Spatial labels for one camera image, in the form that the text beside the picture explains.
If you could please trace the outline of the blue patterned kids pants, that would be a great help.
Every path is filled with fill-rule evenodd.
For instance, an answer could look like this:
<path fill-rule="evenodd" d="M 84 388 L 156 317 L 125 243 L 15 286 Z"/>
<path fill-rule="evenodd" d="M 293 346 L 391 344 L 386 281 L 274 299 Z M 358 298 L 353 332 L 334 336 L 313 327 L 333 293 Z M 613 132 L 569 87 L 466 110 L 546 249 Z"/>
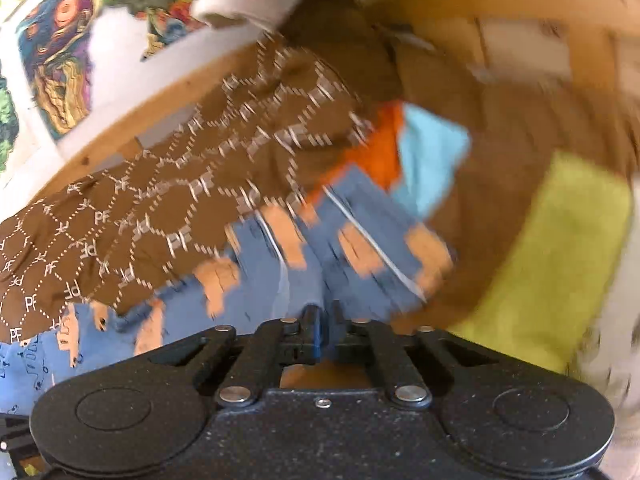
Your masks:
<path fill-rule="evenodd" d="M 59 382 L 221 325 L 253 333 L 339 304 L 386 321 L 420 307 L 450 271 L 446 243 L 350 167 L 299 214 L 269 206 L 232 224 L 226 249 L 125 314 L 71 304 L 53 330 L 1 348 L 1 409 L 30 413 Z"/>

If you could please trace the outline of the yellow green cloth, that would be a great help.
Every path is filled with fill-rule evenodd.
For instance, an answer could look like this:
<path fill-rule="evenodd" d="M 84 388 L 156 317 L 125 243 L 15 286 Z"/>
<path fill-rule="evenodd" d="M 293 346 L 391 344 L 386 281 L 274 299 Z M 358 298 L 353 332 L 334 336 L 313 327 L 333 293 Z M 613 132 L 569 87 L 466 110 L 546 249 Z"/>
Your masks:
<path fill-rule="evenodd" d="M 562 373 L 601 309 L 629 228 L 626 180 L 556 154 L 480 305 L 451 333 Z"/>

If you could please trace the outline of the brown PF patterned blanket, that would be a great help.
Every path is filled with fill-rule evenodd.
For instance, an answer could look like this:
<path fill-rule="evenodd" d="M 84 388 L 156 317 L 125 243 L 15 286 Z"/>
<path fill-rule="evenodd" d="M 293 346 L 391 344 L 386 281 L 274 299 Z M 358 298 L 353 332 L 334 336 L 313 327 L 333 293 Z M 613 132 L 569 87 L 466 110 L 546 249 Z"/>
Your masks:
<path fill-rule="evenodd" d="M 528 236 L 536 248 L 582 240 L 586 256 L 557 280 L 536 273 L 511 301 L 528 314 L 592 306 L 630 211 L 638 102 L 475 73 L 382 34 L 355 0 L 304 0 L 165 140 L 3 221 L 2 340 L 55 326 L 72 301 L 126 312 L 209 259 L 258 203 L 296 207 L 346 160 L 398 162 L 382 123 L 401 100 L 462 125 L 471 149 L 426 217 L 454 270 L 400 324 L 470 318 Z"/>

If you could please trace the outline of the orange blue striped bedsheet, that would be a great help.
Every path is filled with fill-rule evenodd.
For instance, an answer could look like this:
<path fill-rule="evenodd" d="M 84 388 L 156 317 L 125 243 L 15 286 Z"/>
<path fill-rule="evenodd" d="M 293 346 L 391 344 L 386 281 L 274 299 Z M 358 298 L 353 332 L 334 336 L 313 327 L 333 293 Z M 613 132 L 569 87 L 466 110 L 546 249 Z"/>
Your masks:
<path fill-rule="evenodd" d="M 366 140 L 342 151 L 307 200 L 316 202 L 325 185 L 356 167 L 405 211 L 426 220 L 451 191 L 471 146 L 471 133 L 462 125 L 408 102 L 387 102 Z"/>

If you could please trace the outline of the starry night style poster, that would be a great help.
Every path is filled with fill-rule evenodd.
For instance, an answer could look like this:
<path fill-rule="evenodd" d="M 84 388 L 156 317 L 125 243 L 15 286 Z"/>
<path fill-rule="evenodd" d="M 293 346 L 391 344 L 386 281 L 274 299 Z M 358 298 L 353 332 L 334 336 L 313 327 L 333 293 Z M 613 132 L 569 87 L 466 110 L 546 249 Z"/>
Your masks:
<path fill-rule="evenodd" d="M 55 141 L 92 110 L 89 42 L 102 9 L 103 0 L 42 0 L 17 26 L 30 93 Z"/>

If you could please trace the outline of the wooden bed frame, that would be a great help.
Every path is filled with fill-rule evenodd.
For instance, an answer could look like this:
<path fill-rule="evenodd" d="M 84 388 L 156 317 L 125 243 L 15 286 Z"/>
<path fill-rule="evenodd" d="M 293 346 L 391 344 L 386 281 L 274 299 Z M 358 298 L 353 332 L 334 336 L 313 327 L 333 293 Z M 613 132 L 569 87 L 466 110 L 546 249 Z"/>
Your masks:
<path fill-rule="evenodd" d="M 358 1 L 375 24 L 465 63 L 639 92 L 639 0 Z M 234 70 L 258 35 L 254 28 L 209 30 L 119 76 L 114 98 L 61 142 L 58 170 L 38 180 L 34 199 L 139 155 L 161 126 Z"/>

